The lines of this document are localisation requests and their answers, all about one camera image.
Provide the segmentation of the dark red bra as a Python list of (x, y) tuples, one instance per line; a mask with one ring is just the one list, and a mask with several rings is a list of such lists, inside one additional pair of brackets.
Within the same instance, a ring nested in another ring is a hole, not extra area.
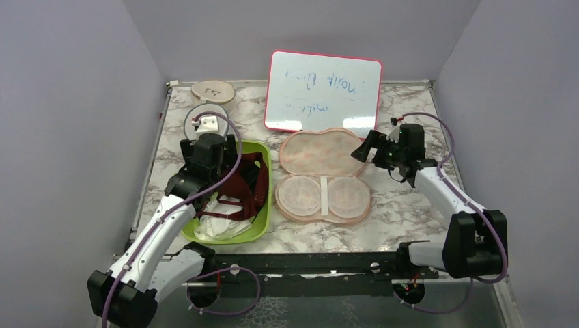
[(243, 154), (233, 175), (217, 189), (218, 204), (239, 206), (232, 214), (219, 213), (206, 204), (198, 217), (209, 215), (232, 221), (254, 217), (264, 206), (269, 191), (269, 173), (261, 152)]

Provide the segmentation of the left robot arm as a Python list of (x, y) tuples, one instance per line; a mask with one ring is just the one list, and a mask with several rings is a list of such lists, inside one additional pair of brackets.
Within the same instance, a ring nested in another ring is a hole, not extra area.
[(207, 280), (214, 261), (185, 251), (163, 261), (169, 246), (240, 164), (237, 134), (204, 133), (182, 140), (184, 166), (172, 176), (153, 217), (134, 243), (105, 272), (94, 271), (87, 289), (93, 313), (118, 327), (147, 327), (158, 305), (188, 278)]

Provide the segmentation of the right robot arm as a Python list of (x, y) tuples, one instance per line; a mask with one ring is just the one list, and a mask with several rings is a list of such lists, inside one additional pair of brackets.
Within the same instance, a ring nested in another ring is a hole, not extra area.
[(402, 243), (394, 259), (395, 272), (410, 278), (431, 267), (453, 278), (500, 277), (508, 265), (506, 217), (472, 201), (443, 172), (435, 159), (426, 157), (425, 131), (420, 124), (400, 124), (389, 134), (369, 131), (351, 156), (371, 160), (375, 167), (398, 169), (403, 182), (420, 191), (442, 215), (447, 234), (442, 241)]

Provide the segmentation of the floral mesh laundry bag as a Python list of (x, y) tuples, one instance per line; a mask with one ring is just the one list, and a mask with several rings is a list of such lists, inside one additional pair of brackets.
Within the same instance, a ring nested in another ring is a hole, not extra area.
[(279, 148), (279, 163), (288, 176), (274, 195), (279, 210), (297, 223), (358, 223), (369, 213), (371, 189), (358, 176), (365, 163), (351, 153), (361, 139), (344, 128), (298, 131)]

